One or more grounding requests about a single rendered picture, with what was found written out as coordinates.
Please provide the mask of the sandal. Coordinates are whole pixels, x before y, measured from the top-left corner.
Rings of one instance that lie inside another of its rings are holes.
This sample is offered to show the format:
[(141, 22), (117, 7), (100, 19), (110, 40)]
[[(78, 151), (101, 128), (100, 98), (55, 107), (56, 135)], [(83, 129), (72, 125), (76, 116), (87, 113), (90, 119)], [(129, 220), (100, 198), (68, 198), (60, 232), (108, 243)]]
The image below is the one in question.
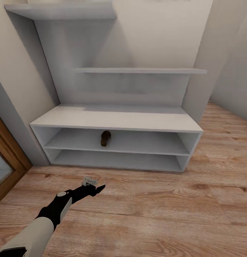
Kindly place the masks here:
[(101, 146), (106, 147), (107, 141), (111, 138), (111, 133), (109, 131), (104, 131), (101, 137), (102, 137)]

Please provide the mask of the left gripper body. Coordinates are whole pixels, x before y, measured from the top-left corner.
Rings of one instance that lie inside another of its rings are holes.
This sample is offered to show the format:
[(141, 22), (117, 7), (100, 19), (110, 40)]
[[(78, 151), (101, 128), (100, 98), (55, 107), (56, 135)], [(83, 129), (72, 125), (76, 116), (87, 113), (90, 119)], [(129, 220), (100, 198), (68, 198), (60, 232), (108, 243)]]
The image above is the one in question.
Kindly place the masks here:
[(96, 194), (96, 186), (95, 185), (87, 185), (87, 186), (81, 186), (78, 187), (78, 190), (80, 190), (80, 199), (83, 199), (84, 197), (90, 195), (92, 197), (94, 197)]

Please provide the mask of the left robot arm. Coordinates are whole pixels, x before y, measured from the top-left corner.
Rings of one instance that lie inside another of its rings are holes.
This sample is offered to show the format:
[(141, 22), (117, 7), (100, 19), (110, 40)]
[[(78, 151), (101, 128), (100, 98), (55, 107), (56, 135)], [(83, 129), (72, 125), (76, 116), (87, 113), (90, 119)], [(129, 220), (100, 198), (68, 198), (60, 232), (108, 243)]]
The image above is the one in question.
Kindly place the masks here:
[(94, 197), (106, 185), (84, 177), (82, 186), (58, 193), (52, 203), (43, 207), (39, 215), (10, 242), (0, 248), (0, 257), (41, 257), (56, 226), (60, 224), (72, 204), (90, 195)]

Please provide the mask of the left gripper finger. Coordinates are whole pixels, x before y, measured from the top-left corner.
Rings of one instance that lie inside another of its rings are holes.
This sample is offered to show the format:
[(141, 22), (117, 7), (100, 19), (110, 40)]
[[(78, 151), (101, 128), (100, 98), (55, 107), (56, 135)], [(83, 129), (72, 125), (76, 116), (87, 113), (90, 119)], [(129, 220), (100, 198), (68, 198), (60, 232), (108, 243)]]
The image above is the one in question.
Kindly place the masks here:
[(100, 192), (105, 188), (105, 186), (106, 186), (106, 185), (103, 185), (103, 186), (97, 187), (97, 188), (96, 188), (96, 193), (95, 193), (95, 194), (100, 193)]

